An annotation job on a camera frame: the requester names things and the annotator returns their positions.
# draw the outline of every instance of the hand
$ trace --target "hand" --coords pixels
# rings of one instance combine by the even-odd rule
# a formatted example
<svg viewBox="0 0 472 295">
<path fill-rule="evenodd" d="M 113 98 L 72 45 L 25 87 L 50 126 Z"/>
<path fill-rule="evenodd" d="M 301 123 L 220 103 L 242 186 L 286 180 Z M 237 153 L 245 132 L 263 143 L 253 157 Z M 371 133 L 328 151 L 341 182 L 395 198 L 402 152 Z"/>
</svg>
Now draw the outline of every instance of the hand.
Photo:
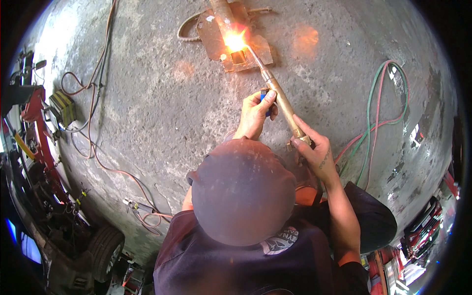
<svg viewBox="0 0 472 295">
<path fill-rule="evenodd" d="M 246 136 L 249 139 L 257 140 L 264 126 L 265 113 L 269 110 L 277 97 L 277 92 L 270 90 L 261 101 L 261 92 L 256 92 L 243 101 L 241 120 L 233 139 Z M 273 121 L 278 115 L 277 106 L 272 106 L 270 119 Z"/>
<path fill-rule="evenodd" d="M 325 184 L 327 189 L 340 184 L 339 175 L 336 172 L 336 166 L 333 161 L 329 139 L 311 129 L 310 126 L 303 122 L 297 115 L 294 114 L 293 118 L 300 129 L 302 129 L 315 144 L 315 149 L 312 150 L 312 148 L 304 141 L 292 137 L 291 141 L 295 148 L 307 159 L 310 168 Z"/>
</svg>

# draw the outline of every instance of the left hand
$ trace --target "left hand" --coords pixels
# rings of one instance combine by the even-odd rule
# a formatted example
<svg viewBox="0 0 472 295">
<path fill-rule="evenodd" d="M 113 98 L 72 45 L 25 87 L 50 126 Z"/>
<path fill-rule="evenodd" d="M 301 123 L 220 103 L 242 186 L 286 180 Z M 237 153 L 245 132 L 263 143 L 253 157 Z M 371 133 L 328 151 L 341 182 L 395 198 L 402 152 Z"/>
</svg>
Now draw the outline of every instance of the left hand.
<svg viewBox="0 0 472 295">
<path fill-rule="evenodd" d="M 276 97 L 277 92 L 273 90 L 270 90 L 262 101 L 260 91 L 246 97 L 243 101 L 239 127 L 233 139 L 246 136 L 249 139 L 257 140 L 262 133 L 262 127 L 266 118 L 265 113 L 272 106 Z M 270 112 L 270 119 L 273 121 L 277 115 L 278 109 L 274 105 Z"/>
</svg>

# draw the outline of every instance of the dark t-shirt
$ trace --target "dark t-shirt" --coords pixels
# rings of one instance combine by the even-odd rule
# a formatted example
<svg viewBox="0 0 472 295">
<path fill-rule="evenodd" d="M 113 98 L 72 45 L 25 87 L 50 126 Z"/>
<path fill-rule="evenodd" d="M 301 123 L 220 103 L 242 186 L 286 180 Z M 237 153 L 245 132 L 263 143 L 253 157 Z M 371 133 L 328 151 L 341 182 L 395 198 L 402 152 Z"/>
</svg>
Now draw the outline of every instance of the dark t-shirt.
<svg viewBox="0 0 472 295">
<path fill-rule="evenodd" d="M 154 269 L 157 295 L 369 294 L 367 279 L 357 262 L 339 267 L 324 233 L 305 220 L 233 247 L 209 238 L 193 211 L 174 216 Z"/>
</svg>

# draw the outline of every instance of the right hand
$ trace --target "right hand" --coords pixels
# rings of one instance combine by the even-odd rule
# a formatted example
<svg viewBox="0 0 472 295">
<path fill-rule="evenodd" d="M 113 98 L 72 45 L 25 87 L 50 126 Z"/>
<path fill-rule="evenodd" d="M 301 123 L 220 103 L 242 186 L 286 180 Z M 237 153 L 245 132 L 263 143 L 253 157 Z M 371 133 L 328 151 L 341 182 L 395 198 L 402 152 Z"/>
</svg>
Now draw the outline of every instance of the right hand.
<svg viewBox="0 0 472 295">
<path fill-rule="evenodd" d="M 315 149 L 312 150 L 304 141 L 292 137 L 291 141 L 295 148 L 307 159 L 310 168 L 327 188 L 340 184 L 329 139 L 311 129 L 310 126 L 303 122 L 297 115 L 294 114 L 293 118 L 300 129 L 315 143 Z"/>
</svg>

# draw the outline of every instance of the stained concrete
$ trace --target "stained concrete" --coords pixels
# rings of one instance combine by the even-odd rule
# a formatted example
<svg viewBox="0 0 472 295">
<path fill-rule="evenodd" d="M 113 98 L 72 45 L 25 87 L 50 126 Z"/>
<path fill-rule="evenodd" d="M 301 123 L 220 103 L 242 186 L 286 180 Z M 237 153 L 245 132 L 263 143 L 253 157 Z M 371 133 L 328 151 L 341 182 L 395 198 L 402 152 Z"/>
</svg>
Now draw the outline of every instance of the stained concrete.
<svg viewBox="0 0 472 295">
<path fill-rule="evenodd" d="M 450 161 L 456 94 L 434 34 L 406 0 L 244 3 L 274 8 L 254 20 L 254 32 L 268 40 L 272 70 L 294 110 L 330 138 L 334 155 L 366 129 L 367 96 L 380 64 L 395 59 L 404 67 L 410 104 L 401 123 L 379 129 L 368 189 L 395 214 L 398 240 Z M 105 86 L 92 122 L 100 160 L 136 175 L 155 205 L 172 214 L 179 212 L 189 187 L 186 173 L 237 127 L 243 98 L 263 86 L 257 70 L 225 73 L 219 62 L 207 58 L 200 42 L 176 38 L 179 25 L 207 6 L 203 0 L 118 0 Z M 67 71 L 88 81 L 103 48 L 109 8 L 110 1 L 55 0 L 25 37 L 35 60 L 48 60 L 38 71 L 46 95 L 60 88 Z M 64 86 L 77 88 L 69 78 Z M 76 126 L 88 115 L 90 95 L 74 96 Z M 404 103 L 404 87 L 386 78 L 380 119 L 396 118 Z M 419 147 L 410 139 L 417 124 L 424 137 Z M 280 116 L 266 122 L 260 141 L 291 159 L 284 148 L 289 137 Z M 81 137 L 76 142 L 85 152 L 87 142 Z M 342 177 L 344 183 L 357 179 L 365 150 L 364 143 Z M 138 263 L 152 261 L 163 237 L 144 230 L 122 203 L 125 197 L 145 202 L 135 183 L 83 159 L 70 138 L 60 140 L 56 151 L 70 187 L 90 189 L 84 210 L 91 216 L 100 213 L 120 228 L 125 251 Z M 167 229 L 165 222 L 159 226 L 164 233 Z"/>
</svg>

